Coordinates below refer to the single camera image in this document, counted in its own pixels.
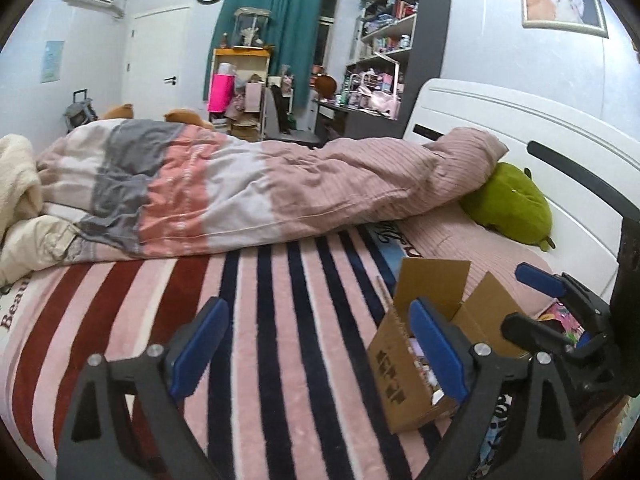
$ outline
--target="photo frame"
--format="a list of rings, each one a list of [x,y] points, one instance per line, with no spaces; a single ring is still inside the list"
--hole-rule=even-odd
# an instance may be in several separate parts
[[[609,37],[600,0],[522,0],[522,26]]]

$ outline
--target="white wall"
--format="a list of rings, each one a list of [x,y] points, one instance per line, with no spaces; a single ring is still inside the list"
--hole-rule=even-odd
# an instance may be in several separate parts
[[[558,101],[640,139],[640,64],[601,0],[609,39],[522,27],[522,0],[452,0],[442,77]]]
[[[338,81],[342,81],[345,65],[348,62],[351,48],[351,37],[358,17],[360,0],[338,0],[334,33],[328,57],[328,73]],[[216,21],[223,1],[210,6],[198,4],[195,0],[130,0],[129,16],[162,9],[171,6],[190,5],[191,13],[187,24],[186,42],[184,44],[183,63],[179,80],[179,107],[196,110],[201,117],[207,118],[206,104],[202,101],[205,65]],[[307,122],[306,116],[300,121]]]
[[[21,134],[36,153],[66,134],[62,118],[76,90],[98,114],[120,104],[124,20],[61,0],[35,0],[0,52],[0,137]],[[60,80],[40,82],[47,41],[65,41]]]

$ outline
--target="toy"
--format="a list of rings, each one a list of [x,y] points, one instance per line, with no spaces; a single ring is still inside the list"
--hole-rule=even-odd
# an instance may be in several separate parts
[[[107,111],[101,119],[133,119],[133,105],[131,103],[127,103],[125,105],[116,106],[115,108]]]
[[[164,114],[164,120],[168,123],[184,123],[194,124],[207,130],[213,130],[213,124],[209,121],[204,121],[193,110],[188,108],[176,108]]]
[[[240,35],[242,36],[242,44],[243,46],[251,46],[252,43],[254,42],[254,35],[255,33],[258,32],[258,28],[257,27],[247,27],[247,28],[243,28],[240,31]]]
[[[552,22],[556,18],[556,7],[551,0],[527,0],[527,19]]]
[[[555,247],[549,238],[551,209],[527,171],[498,162],[484,186],[464,196],[460,205],[481,226],[546,252]]]

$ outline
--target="pink pillow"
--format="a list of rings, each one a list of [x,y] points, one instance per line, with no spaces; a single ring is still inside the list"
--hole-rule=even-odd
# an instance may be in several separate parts
[[[522,262],[551,272],[546,262],[525,246],[476,224],[457,202],[397,224],[424,258],[471,261],[465,298],[491,272],[529,317],[536,318],[553,302],[545,294],[517,282],[513,275]]]

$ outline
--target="pink bag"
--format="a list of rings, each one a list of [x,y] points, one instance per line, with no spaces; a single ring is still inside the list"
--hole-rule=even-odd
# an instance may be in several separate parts
[[[213,113],[222,113],[234,96],[234,80],[236,76],[214,74],[211,79],[211,92],[209,93],[209,107],[207,110]]]

